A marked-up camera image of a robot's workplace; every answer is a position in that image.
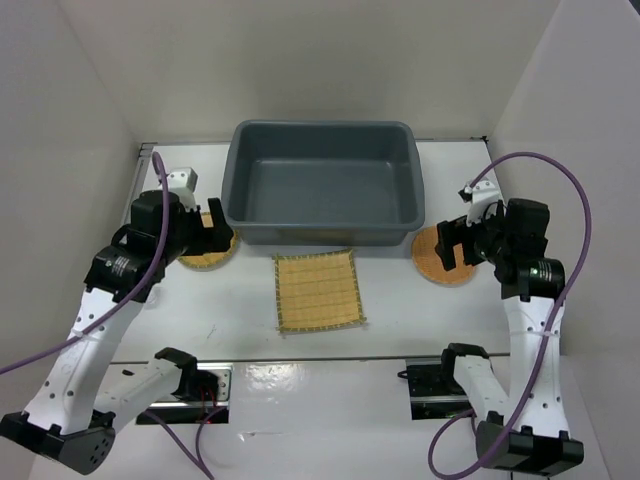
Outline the round orange woven plate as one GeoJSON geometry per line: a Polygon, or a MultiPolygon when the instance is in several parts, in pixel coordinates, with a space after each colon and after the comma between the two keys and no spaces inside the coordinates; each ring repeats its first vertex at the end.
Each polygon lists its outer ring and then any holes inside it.
{"type": "Polygon", "coordinates": [[[476,268],[464,264],[462,246],[454,247],[456,267],[446,271],[435,250],[437,241],[435,226],[420,230],[414,237],[411,258],[418,272],[427,280],[445,287],[458,287],[469,282],[476,273],[476,268]]]}

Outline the square bamboo mat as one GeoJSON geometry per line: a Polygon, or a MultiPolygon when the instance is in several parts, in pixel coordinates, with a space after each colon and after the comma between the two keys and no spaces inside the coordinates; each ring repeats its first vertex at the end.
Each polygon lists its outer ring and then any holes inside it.
{"type": "Polygon", "coordinates": [[[273,257],[278,330],[315,333],[366,323],[353,251],[273,257]]]}

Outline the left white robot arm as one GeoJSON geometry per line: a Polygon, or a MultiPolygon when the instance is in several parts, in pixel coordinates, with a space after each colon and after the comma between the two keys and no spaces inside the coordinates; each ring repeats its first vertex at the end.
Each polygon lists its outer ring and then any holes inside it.
{"type": "Polygon", "coordinates": [[[154,402],[217,398],[219,378],[201,370],[195,356],[164,347],[138,373],[101,387],[115,351],[174,260],[223,253],[231,246],[221,202],[208,201],[207,227],[199,207],[176,193],[143,192],[130,221],[92,260],[73,328],[36,396],[1,420],[2,437],[31,452],[89,475],[110,453],[116,434],[154,402]]]}

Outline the round yellow bamboo plate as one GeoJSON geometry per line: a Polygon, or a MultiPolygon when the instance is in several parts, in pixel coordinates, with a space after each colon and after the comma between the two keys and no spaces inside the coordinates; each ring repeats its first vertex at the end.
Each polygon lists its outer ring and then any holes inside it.
{"type": "Polygon", "coordinates": [[[187,251],[178,258],[178,261],[186,268],[194,271],[211,271],[221,267],[235,253],[239,237],[236,232],[230,239],[229,247],[224,251],[212,251],[211,237],[206,233],[207,229],[215,227],[210,213],[201,213],[203,229],[194,234],[187,251]]]}

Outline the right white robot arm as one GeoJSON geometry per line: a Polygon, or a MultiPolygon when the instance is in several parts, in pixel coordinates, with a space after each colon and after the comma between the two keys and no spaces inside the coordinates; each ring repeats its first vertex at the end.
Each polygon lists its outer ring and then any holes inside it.
{"type": "Polygon", "coordinates": [[[560,389],[565,269],[545,255],[549,209],[525,199],[463,199],[468,213],[438,224],[436,252],[447,270],[456,246],[465,264],[493,265],[509,327],[510,382],[502,388],[484,348],[460,343],[443,351],[438,381],[467,396],[484,467],[553,477],[580,465],[584,446],[570,434],[560,389]]]}

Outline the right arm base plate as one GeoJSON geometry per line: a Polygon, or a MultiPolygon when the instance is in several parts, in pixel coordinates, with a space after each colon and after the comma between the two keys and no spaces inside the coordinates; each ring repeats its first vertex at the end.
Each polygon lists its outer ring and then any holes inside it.
{"type": "Polygon", "coordinates": [[[462,389],[445,380],[439,359],[408,359],[397,377],[408,388],[414,421],[448,419],[471,408],[462,389]]]}

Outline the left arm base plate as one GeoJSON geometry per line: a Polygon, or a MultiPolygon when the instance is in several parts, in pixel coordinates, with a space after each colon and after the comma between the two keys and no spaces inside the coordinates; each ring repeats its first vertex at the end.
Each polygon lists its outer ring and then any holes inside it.
{"type": "Polygon", "coordinates": [[[148,411],[170,426],[227,424],[233,365],[220,362],[200,362],[201,380],[195,393],[188,400],[173,395],[161,397],[151,404],[148,411]]]}

